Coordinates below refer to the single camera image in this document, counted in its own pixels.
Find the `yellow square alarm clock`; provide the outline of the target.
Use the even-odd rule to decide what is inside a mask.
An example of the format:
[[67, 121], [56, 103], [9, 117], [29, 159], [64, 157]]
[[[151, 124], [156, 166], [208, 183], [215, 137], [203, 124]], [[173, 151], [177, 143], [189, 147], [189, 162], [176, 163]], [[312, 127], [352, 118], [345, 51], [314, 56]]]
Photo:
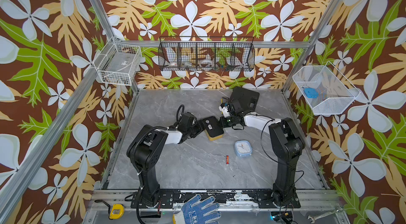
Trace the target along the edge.
[[216, 117], [203, 118], [202, 123], [210, 141], [218, 140], [224, 136], [224, 130]]

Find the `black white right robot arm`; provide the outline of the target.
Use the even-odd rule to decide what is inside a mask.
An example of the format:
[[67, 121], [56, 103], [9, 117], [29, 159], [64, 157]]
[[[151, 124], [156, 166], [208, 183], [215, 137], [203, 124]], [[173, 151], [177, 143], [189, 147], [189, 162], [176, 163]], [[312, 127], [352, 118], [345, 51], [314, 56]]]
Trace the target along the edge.
[[248, 107], [244, 107], [238, 99], [224, 97], [220, 104], [222, 117], [220, 124], [224, 128], [242, 125], [256, 128], [261, 135], [270, 136], [271, 146], [277, 159], [270, 158], [277, 163], [277, 177], [272, 187], [272, 203], [276, 207], [300, 208], [296, 193], [295, 180], [297, 163], [305, 143], [300, 138], [299, 130], [291, 118], [271, 118], [260, 115], [252, 109], [255, 100], [250, 100]]

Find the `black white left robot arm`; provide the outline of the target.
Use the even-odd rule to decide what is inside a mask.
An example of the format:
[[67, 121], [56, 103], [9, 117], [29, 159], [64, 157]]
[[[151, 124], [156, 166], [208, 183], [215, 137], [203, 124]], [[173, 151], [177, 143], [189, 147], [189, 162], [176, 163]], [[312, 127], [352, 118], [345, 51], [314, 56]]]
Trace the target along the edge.
[[160, 185], [155, 165], [163, 148], [168, 144], [181, 144], [195, 138], [205, 130], [203, 120], [191, 113], [184, 113], [168, 127], [145, 125], [126, 151], [126, 156], [137, 171], [140, 182], [139, 202], [154, 207], [159, 200]]

